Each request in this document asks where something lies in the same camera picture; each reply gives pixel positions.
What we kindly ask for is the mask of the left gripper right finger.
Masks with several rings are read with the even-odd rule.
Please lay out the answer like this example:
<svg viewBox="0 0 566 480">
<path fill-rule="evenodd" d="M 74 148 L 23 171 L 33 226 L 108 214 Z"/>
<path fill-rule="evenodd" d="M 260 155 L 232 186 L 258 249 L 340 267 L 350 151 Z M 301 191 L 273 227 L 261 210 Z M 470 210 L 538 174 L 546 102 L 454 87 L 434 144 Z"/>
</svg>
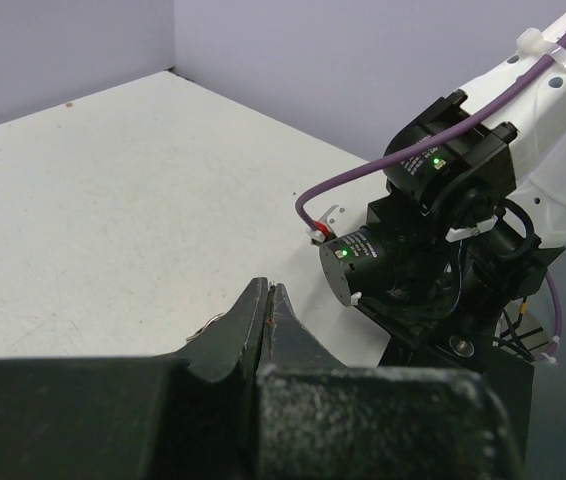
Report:
<svg viewBox="0 0 566 480">
<path fill-rule="evenodd" d="M 260 479 L 519 479 L 498 397 L 459 369 L 348 367 L 270 292 L 256 374 Z"/>
</svg>

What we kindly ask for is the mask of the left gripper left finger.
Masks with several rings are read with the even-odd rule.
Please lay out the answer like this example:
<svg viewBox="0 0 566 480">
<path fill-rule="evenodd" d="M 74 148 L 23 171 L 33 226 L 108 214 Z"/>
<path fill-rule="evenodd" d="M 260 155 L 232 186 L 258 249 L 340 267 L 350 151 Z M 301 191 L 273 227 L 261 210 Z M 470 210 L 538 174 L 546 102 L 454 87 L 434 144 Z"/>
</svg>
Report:
<svg viewBox="0 0 566 480">
<path fill-rule="evenodd" d="M 269 285 L 177 351 L 0 359 L 0 479 L 250 479 Z"/>
</svg>

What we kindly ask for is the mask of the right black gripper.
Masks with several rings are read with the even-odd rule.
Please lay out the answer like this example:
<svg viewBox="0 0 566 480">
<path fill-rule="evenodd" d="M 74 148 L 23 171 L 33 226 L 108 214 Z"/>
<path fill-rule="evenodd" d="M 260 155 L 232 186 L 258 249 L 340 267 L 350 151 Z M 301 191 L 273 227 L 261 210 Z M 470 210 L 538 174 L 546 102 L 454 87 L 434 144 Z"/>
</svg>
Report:
<svg viewBox="0 0 566 480">
<path fill-rule="evenodd" d="M 346 307 L 397 319 L 439 320 L 461 296 L 460 244 L 381 227 L 362 227 L 322 244 L 330 289 Z"/>
</svg>

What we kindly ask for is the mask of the metal chain keyring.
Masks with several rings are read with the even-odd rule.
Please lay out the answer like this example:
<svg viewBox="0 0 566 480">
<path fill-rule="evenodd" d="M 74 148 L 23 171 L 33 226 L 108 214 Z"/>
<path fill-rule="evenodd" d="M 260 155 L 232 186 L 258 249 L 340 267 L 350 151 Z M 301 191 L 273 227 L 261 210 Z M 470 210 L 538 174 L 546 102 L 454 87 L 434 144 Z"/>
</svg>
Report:
<svg viewBox="0 0 566 480">
<path fill-rule="evenodd" d="M 202 325 L 200 328 L 198 328 L 192 335 L 188 336 L 185 340 L 186 343 L 190 343 L 192 342 L 194 339 L 196 339 L 197 337 L 199 337 L 201 334 L 203 334 L 210 326 L 212 326 L 215 322 L 217 322 L 218 320 L 222 319 L 224 317 L 225 313 L 219 313 L 215 316 L 213 316 L 212 318 L 210 318 L 209 320 L 206 321 L 206 323 L 204 325 Z"/>
</svg>

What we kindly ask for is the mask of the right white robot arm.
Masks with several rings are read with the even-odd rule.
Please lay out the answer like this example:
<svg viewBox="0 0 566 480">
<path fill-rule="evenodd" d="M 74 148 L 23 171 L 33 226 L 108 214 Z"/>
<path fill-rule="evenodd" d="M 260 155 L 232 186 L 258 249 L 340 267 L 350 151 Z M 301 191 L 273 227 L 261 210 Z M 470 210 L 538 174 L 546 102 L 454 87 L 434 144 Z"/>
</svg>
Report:
<svg viewBox="0 0 566 480">
<path fill-rule="evenodd" d="M 390 142 L 387 195 L 364 224 L 319 233 L 338 301 L 371 317 L 441 319 L 535 292 L 566 244 L 566 14 L 436 100 Z"/>
</svg>

